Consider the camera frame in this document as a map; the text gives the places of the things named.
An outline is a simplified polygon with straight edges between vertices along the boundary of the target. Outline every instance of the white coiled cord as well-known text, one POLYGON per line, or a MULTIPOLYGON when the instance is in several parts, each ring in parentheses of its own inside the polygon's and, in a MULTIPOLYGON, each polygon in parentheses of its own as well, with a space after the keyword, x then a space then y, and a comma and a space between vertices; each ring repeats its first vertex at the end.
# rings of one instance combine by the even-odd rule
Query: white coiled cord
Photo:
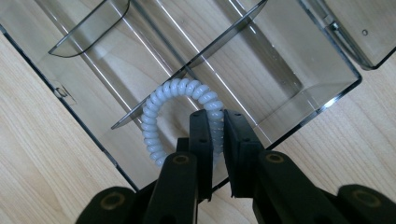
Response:
POLYGON ((198 80, 190 80, 188 78, 175 78, 166 81, 150 95, 146 105, 143 107, 142 129, 147 150, 151 153, 149 157, 155 161, 157 166, 163 166, 163 162, 168 155, 163 150, 158 134, 158 112, 163 103, 181 95, 190 96, 192 99, 198 100, 201 105, 204 105, 209 119, 210 134, 213 142, 213 163, 216 164, 219 160, 219 154, 222 152, 223 144, 224 114, 221 111, 223 103, 208 86, 201 84, 198 80))

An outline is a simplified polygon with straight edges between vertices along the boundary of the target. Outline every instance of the spiral cord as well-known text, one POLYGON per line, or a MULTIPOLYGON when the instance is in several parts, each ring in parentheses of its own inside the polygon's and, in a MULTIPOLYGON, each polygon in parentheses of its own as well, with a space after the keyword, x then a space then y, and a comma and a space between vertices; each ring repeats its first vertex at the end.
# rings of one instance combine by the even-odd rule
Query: spiral cord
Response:
POLYGON ((166 81, 150 95, 143 107, 141 127, 147 150, 150 153, 149 157, 155 161, 157 166, 163 166, 163 162, 168 154, 163 150, 163 145, 158 134, 158 112, 166 101, 183 95, 197 100, 206 110, 213 142, 213 163, 216 165, 223 145, 223 103, 218 99, 218 95, 211 91, 208 86, 198 80, 190 80, 188 78, 175 78, 166 81))

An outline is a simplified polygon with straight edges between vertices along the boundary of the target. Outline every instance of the wooden table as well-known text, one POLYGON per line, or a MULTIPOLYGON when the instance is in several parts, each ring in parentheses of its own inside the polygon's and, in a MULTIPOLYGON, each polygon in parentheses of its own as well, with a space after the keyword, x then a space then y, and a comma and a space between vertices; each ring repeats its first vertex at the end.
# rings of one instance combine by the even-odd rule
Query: wooden table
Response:
MULTIPOLYGON (((396 201, 396 56, 276 150, 320 188, 358 183, 396 201)), ((16 50, 0 36, 0 220, 72 223, 94 194, 128 186, 16 50)), ((229 186, 201 203, 201 223, 255 223, 229 186)))

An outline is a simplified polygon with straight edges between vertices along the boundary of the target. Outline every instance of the coiled cable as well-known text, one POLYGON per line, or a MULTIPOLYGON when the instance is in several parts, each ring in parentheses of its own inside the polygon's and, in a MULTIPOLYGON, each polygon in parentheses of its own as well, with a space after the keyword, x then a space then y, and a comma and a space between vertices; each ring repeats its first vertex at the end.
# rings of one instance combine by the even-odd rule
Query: coiled cable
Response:
POLYGON ((218 99, 218 95, 211 91, 208 86, 201 84, 198 80, 190 80, 188 78, 175 78, 166 81, 150 95, 143 107, 141 127, 147 150, 150 152, 149 157, 155 161, 157 166, 163 166, 163 162, 168 155, 163 150, 163 145, 158 134, 158 112, 166 101, 182 95, 198 100, 206 110, 213 142, 213 163, 216 164, 219 160, 219 154, 222 152, 223 145, 223 103, 218 99))

